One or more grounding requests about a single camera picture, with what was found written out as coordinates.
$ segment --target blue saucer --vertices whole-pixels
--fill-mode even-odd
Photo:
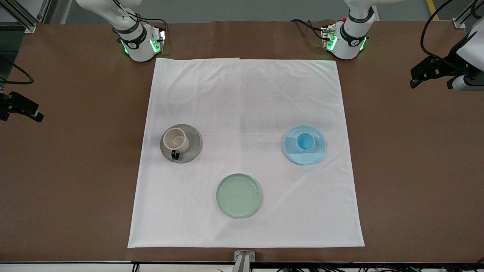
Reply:
[[[297,126],[284,138],[284,152],[299,165],[318,163],[326,153],[326,141],[319,130],[311,126]]]

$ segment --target wire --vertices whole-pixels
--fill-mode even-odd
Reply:
[[[480,4],[479,4],[477,7],[476,7],[476,9],[480,8],[480,7],[481,7],[483,4],[484,4],[484,1],[482,1],[482,2],[481,2],[481,3],[480,3]],[[468,11],[470,8],[471,8],[471,7],[472,7],[472,5],[469,5],[469,7],[467,7],[467,9],[466,9],[466,10],[464,10],[464,11],[461,13],[461,15],[460,15],[458,18],[456,18],[455,20],[456,20],[456,21],[457,21],[457,20],[459,20],[459,18],[460,18],[460,17],[462,17],[462,16],[463,16],[463,15],[464,15],[464,14],[465,14],[465,13],[466,13],[466,12],[467,12],[467,11]],[[466,16],[466,17],[465,17],[465,18],[462,20],[462,22],[464,22],[465,20],[469,19],[469,17],[471,17],[471,16],[472,16],[472,13],[470,13],[470,12],[469,12],[469,14],[467,14],[467,16]]]
[[[12,51],[10,51],[10,50],[3,50],[2,52],[12,52]],[[24,69],[20,68],[18,65],[16,65],[15,63],[9,61],[8,59],[6,59],[6,58],[4,58],[2,56],[0,56],[0,59],[4,60],[8,64],[10,64],[13,67],[17,68],[19,71],[21,71],[25,76],[27,76],[29,78],[28,81],[8,81],[8,80],[6,80],[5,78],[2,77],[2,80],[0,80],[0,83],[3,83],[3,84],[18,84],[18,85],[27,85],[27,84],[32,84],[33,83],[33,78],[27,72],[25,72]]]
[[[328,25],[325,25],[325,26],[322,26],[321,28],[316,28],[316,27],[313,27],[313,25],[311,24],[311,21],[310,20],[307,20],[307,23],[302,21],[302,20],[299,20],[299,19],[294,19],[294,20],[291,20],[291,22],[297,22],[297,23],[302,23],[304,26],[306,26],[307,28],[310,28],[313,32],[314,32],[314,35],[316,35],[319,39],[321,40],[324,40],[324,41],[329,41],[330,39],[328,38],[324,38],[324,37],[321,37],[316,31],[321,31],[321,28],[323,27],[327,27]]]
[[[364,272],[368,272],[368,270],[370,270],[371,268],[374,268],[374,269],[377,269],[377,268],[384,268],[384,270],[380,271],[380,272],[383,272],[383,271],[393,271],[393,272],[407,272],[408,269],[398,269],[396,267],[393,267],[393,266],[383,266],[383,265],[375,265],[375,266],[370,266],[368,268],[365,268],[363,269]]]
[[[124,12],[126,12],[127,14],[130,15],[130,18],[135,21],[136,23],[139,23],[139,22],[145,22],[145,23],[148,23],[149,21],[162,21],[164,24],[165,24],[165,30],[168,31],[168,24],[166,23],[165,20],[163,19],[148,19],[148,18],[143,18],[141,15],[139,15],[138,13],[135,12],[135,14],[132,14],[131,12],[125,10],[121,4],[119,3],[118,0],[113,0],[113,2],[121,9],[123,10]]]
[[[315,30],[315,27],[313,27],[313,25],[311,24],[311,21],[310,20],[307,20],[307,23],[309,24],[309,26],[311,27],[311,29],[313,30],[314,32],[314,35],[316,35],[316,37],[318,37],[319,39],[321,40],[324,40],[324,41],[329,41],[330,39],[329,38],[324,38],[324,37],[321,37],[319,36],[319,34],[316,32]]]
[[[291,20],[291,22],[297,22],[297,23],[301,23],[301,24],[305,25],[307,28],[311,28],[311,29],[313,29],[313,30],[321,30],[321,29],[319,29],[319,28],[315,28],[315,27],[313,27],[312,25],[309,25],[309,24],[307,24],[306,22],[304,22],[304,21],[302,21],[302,20],[299,20],[299,19],[294,19],[294,20]]]
[[[477,15],[477,14],[476,14],[476,5],[477,5],[477,1],[479,1],[479,0],[474,0],[474,2],[472,2],[472,4],[470,5],[470,14],[472,14],[472,16],[473,16],[474,18],[476,18],[476,19],[478,19],[478,20],[479,20],[479,19],[481,19],[481,18],[482,18],[482,16],[480,16],[480,15]]]
[[[429,55],[429,56],[432,56],[438,60],[440,60],[441,62],[449,65],[452,69],[454,70],[457,70],[457,71],[461,71],[461,72],[464,72],[463,69],[461,68],[458,68],[458,67],[455,67],[454,65],[452,65],[450,62],[444,60],[443,58],[437,56],[436,54],[434,53],[431,53],[430,51],[428,51],[426,48],[425,48],[425,45],[424,45],[424,38],[425,38],[425,33],[427,32],[427,28],[428,28],[428,25],[430,24],[430,22],[432,21],[432,19],[437,15],[437,13],[439,13],[439,11],[441,11],[445,6],[447,6],[449,3],[451,3],[452,1],[454,0],[447,0],[445,3],[443,3],[437,10],[434,11],[434,13],[430,16],[430,18],[427,20],[427,22],[425,23],[425,26],[423,27],[423,30],[422,30],[422,35],[420,37],[420,47],[422,48],[422,51]]]

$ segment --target black mug handle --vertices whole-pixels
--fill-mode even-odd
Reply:
[[[176,150],[172,150],[171,151],[171,158],[174,160],[174,161],[178,161],[178,158],[180,158],[180,153],[177,153]]]

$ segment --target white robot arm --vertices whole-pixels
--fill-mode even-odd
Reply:
[[[346,21],[329,26],[323,37],[329,39],[324,47],[336,57],[350,60],[363,49],[368,30],[375,21],[373,6],[395,4],[404,0],[344,0],[349,6]]]
[[[483,51],[484,19],[481,18],[446,57],[432,54],[413,67],[410,87],[413,89],[429,79],[452,76],[447,81],[448,89],[484,90]]]
[[[161,52],[165,31],[143,22],[130,8],[142,0],[76,0],[84,9],[106,19],[118,32],[124,51],[135,61],[147,61]]]

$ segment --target black clamp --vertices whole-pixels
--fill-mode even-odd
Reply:
[[[355,23],[362,24],[362,23],[366,23],[371,18],[371,16],[373,16],[374,13],[375,13],[375,11],[373,10],[373,7],[370,7],[368,9],[368,15],[366,16],[366,18],[356,19],[355,17],[351,16],[351,13],[348,12],[348,19],[350,19],[351,21],[353,21]]]
[[[467,61],[457,54],[457,51],[467,43],[472,35],[462,38],[457,44],[455,44],[450,50],[449,54],[444,58],[438,58],[435,56],[428,56],[423,59],[419,64],[415,65],[410,70],[412,80],[410,81],[410,88],[414,89],[420,83],[429,80],[436,79],[443,76],[453,76],[451,80],[447,82],[447,87],[452,89],[453,81],[461,75],[469,74],[464,77],[464,82],[467,85],[476,85],[477,82],[471,82],[471,79],[477,79],[477,68],[473,68]]]
[[[367,38],[367,36],[368,36],[368,33],[367,33],[367,34],[365,34],[365,36],[362,36],[362,37],[359,37],[359,38],[353,37],[353,36],[349,35],[348,33],[346,33],[344,26],[345,26],[345,24],[341,25],[339,32],[341,34],[341,38],[343,38],[343,40],[348,42],[348,45],[351,46],[351,47],[355,47],[355,46],[360,45],[360,43],[365,38]]]
[[[148,31],[146,30],[146,27],[143,26],[143,32],[136,39],[130,40],[130,41],[125,40],[125,39],[121,39],[121,40],[130,49],[138,49],[139,45],[146,40],[147,35],[148,35]]]
[[[11,113],[25,115],[36,122],[42,122],[44,115],[39,105],[17,92],[6,95],[0,92],[0,120],[7,121]]]

